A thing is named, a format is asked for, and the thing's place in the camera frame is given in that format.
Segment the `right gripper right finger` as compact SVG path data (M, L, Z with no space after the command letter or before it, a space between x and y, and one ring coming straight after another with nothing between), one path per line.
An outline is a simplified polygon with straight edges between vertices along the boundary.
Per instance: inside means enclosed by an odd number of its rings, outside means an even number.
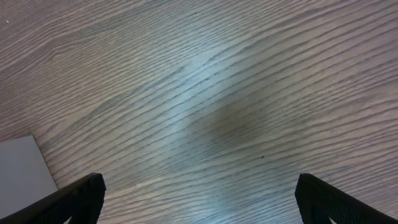
M295 198L304 224L397 224L396 219L312 174L299 175Z

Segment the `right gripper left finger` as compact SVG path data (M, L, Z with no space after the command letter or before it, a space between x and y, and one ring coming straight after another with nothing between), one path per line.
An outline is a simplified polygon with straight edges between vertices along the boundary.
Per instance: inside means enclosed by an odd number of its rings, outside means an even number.
M16 213L1 224L96 224L104 204L103 176L91 173Z

